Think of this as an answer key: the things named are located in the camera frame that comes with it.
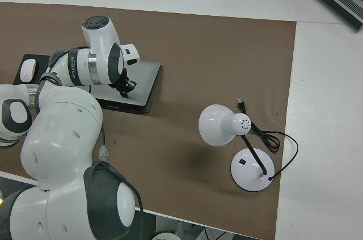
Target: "white mouse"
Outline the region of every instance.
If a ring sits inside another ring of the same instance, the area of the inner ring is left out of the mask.
[[[23,62],[20,70],[20,80],[24,83],[31,82],[34,76],[36,61],[31,58]]]

